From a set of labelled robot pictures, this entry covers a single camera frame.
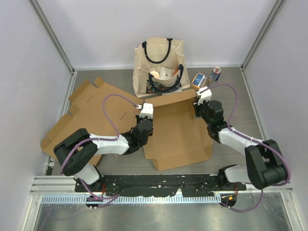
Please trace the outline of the brown cardboard box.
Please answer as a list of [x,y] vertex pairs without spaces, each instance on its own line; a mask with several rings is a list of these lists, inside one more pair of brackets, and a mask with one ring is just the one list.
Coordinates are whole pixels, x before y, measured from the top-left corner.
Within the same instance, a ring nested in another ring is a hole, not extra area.
[[194,115],[193,89],[146,99],[153,112],[153,134],[144,156],[158,171],[186,166],[212,157],[213,141],[207,124]]

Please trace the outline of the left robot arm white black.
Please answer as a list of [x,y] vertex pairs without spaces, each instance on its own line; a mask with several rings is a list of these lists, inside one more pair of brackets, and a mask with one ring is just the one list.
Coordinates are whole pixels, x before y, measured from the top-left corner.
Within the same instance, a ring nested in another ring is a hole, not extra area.
[[99,191],[103,177],[90,160],[96,155],[132,154],[146,145],[153,134],[153,116],[137,115],[136,119],[136,126],[119,136],[98,136],[88,133],[85,128],[78,129],[53,149],[61,165],[60,172],[77,177],[77,183],[87,190]]

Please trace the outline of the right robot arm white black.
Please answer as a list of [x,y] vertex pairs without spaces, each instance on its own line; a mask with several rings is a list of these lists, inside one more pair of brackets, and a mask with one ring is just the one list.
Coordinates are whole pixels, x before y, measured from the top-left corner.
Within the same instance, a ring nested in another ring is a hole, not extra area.
[[206,122],[211,139],[233,148],[245,157],[244,166],[234,164],[219,169],[217,183],[221,189],[228,190],[236,182],[242,182],[262,190],[289,181],[290,171],[276,141],[258,140],[230,126],[224,119],[224,110],[219,101],[200,102],[195,99],[193,107],[195,116]]

